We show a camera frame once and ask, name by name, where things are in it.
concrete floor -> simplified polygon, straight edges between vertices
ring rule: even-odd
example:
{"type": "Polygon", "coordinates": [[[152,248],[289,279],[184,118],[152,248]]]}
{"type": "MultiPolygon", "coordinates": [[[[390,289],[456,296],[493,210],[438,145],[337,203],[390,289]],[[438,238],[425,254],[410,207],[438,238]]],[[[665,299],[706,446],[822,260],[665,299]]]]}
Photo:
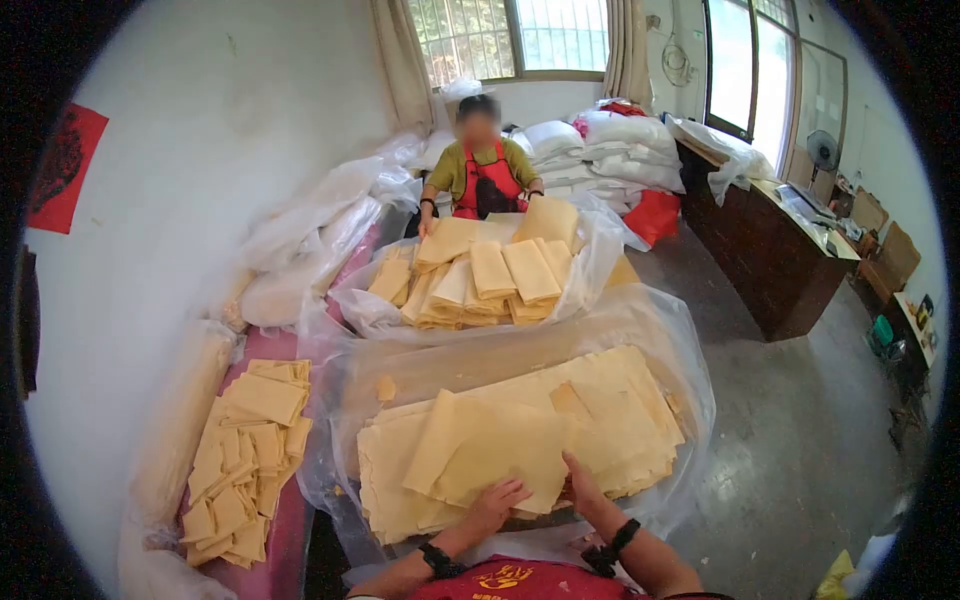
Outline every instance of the concrete floor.
{"type": "Polygon", "coordinates": [[[629,253],[644,283],[689,306],[717,403],[710,472],[669,541],[708,590],[805,598],[841,550],[856,560],[914,471],[887,435],[900,399],[863,340],[870,316],[844,282],[807,336],[764,344],[683,223],[629,253]]]}

black wrist band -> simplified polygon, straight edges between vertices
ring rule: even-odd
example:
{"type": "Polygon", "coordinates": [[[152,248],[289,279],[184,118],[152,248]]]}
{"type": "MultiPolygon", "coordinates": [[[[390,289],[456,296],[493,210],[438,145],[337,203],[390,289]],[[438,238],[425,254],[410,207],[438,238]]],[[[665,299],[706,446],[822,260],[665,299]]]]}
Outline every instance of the black wrist band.
{"type": "Polygon", "coordinates": [[[589,564],[597,575],[608,579],[616,575],[613,566],[620,560],[620,552],[633,541],[636,532],[640,529],[640,522],[630,519],[616,530],[613,542],[609,546],[592,546],[581,553],[580,558],[589,564]]]}
{"type": "Polygon", "coordinates": [[[430,542],[421,545],[420,552],[423,553],[423,561],[433,569],[434,579],[452,579],[467,571],[465,566],[446,556],[443,550],[430,542]]]}
{"type": "Polygon", "coordinates": [[[623,527],[616,530],[616,535],[613,536],[613,543],[610,544],[613,554],[617,556],[619,560],[620,552],[627,547],[627,544],[634,540],[636,532],[640,530],[640,521],[635,518],[630,519],[623,524],[623,527]]]}

beige curtain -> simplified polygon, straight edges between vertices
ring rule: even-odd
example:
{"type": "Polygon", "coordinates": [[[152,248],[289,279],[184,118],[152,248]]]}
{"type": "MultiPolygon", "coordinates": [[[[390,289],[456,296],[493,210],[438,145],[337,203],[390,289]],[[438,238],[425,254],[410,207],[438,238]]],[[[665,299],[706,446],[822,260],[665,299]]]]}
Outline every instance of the beige curtain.
{"type": "Polygon", "coordinates": [[[430,82],[407,0],[370,0],[373,34],[397,129],[433,129],[430,82]]]}
{"type": "Polygon", "coordinates": [[[610,59],[604,94],[622,96],[649,110],[653,102],[647,68],[647,17],[643,0],[607,0],[610,59]]]}

red apron with yellow text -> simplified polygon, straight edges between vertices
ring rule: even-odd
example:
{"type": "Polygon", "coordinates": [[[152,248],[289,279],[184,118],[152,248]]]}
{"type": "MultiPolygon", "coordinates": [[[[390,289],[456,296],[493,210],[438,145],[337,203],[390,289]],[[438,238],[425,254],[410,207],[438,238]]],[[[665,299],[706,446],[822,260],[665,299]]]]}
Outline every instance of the red apron with yellow text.
{"type": "Polygon", "coordinates": [[[643,600],[614,579],[574,564],[525,561],[493,555],[453,579],[431,582],[408,600],[643,600]]]}
{"type": "Polygon", "coordinates": [[[520,198],[523,186],[510,172],[510,164],[503,155],[503,145],[497,141],[496,162],[481,165],[473,152],[464,146],[467,155],[467,187],[460,197],[454,217],[484,220],[491,212],[526,212],[527,203],[520,198]]]}

